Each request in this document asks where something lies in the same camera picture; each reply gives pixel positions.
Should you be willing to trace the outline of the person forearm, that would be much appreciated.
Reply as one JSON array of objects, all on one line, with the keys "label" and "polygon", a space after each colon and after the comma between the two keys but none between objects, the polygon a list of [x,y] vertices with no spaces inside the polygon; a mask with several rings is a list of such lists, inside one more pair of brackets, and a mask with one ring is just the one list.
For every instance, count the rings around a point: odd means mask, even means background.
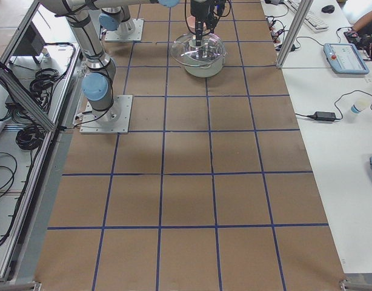
[{"label": "person forearm", "polygon": [[352,29],[356,32],[364,28],[366,25],[368,25],[372,21],[372,10],[365,15],[363,15],[361,18],[359,18],[354,25],[352,26]]}]

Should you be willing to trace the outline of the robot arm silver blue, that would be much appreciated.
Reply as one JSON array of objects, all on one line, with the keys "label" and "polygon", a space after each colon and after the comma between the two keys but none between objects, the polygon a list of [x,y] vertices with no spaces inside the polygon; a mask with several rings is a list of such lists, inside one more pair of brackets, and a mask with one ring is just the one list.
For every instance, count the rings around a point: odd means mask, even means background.
[{"label": "robot arm silver blue", "polygon": [[130,35],[136,29],[127,5],[102,8],[99,23],[107,31],[116,32],[121,36]]},{"label": "robot arm silver blue", "polygon": [[78,41],[87,59],[88,73],[82,81],[82,92],[92,107],[94,121],[105,121],[107,114],[113,118],[113,79],[116,64],[105,52],[89,14],[99,10],[99,21],[108,31],[119,29],[121,24],[132,24],[129,6],[138,4],[160,4],[171,8],[179,1],[41,1],[55,17],[63,17]]}]

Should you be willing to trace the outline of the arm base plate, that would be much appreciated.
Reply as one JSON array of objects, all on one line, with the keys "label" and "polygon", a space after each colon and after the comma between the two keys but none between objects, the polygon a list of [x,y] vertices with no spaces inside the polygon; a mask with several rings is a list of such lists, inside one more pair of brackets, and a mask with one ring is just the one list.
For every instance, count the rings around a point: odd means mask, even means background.
[{"label": "arm base plate", "polygon": [[127,134],[132,103],[132,95],[117,95],[113,98],[112,107],[105,113],[93,110],[87,101],[86,110],[91,113],[84,115],[84,124],[80,125],[79,131],[82,134]]},{"label": "arm base plate", "polygon": [[128,21],[120,23],[117,30],[107,30],[105,42],[140,42],[143,26],[144,19],[131,18]]}]

